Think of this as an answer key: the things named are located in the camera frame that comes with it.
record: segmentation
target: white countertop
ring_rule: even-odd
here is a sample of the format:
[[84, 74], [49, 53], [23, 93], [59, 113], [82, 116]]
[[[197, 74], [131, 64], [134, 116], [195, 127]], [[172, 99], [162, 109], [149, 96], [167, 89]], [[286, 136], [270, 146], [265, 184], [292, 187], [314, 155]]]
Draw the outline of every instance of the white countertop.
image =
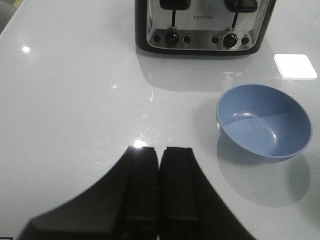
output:
[[[306, 55], [320, 74], [320, 1], [278, 1], [261, 49], [248, 56], [136, 49], [134, 1], [24, 0], [0, 36], [0, 237], [103, 176], [128, 145], [158, 158], [190, 147], [211, 184], [258, 240], [320, 239], [320, 84], [284, 79], [275, 54]], [[259, 83], [295, 98], [309, 147], [250, 164], [219, 141], [228, 88]]]

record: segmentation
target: toaster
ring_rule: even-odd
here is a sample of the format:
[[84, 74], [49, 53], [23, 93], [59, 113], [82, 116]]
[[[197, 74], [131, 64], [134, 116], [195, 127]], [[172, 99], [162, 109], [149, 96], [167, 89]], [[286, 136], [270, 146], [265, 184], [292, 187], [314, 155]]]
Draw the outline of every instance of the toaster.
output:
[[164, 54], [247, 55], [263, 42], [276, 0], [135, 0], [135, 41]]

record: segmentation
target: blue bowl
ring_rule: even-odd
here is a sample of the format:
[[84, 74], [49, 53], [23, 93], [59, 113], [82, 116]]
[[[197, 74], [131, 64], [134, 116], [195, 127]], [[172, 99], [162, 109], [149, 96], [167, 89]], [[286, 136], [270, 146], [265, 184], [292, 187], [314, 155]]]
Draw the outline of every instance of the blue bowl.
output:
[[312, 126], [287, 94], [259, 84], [239, 85], [218, 100], [220, 133], [241, 149], [267, 159], [288, 159], [308, 146]]

